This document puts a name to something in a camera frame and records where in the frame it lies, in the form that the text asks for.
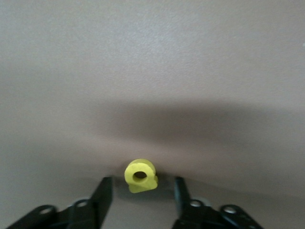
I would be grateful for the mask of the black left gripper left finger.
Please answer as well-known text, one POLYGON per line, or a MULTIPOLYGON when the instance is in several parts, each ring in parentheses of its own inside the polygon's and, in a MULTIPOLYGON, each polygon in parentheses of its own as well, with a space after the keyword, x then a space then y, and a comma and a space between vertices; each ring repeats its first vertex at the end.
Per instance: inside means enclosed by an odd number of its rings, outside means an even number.
POLYGON ((41 205, 19 218, 9 229, 100 229, 112 203, 112 178, 104 177, 89 198, 75 201, 59 211, 41 205))

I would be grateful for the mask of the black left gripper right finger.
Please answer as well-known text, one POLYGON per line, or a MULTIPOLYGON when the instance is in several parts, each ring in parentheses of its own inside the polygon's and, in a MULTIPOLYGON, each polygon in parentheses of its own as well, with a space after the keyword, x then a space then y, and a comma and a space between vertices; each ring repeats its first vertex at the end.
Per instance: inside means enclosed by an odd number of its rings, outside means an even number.
POLYGON ((237 205, 223 205, 213 209, 199 199, 190 196, 186 182, 175 177, 174 194, 178 219, 173 229, 262 229, 248 213, 237 205))

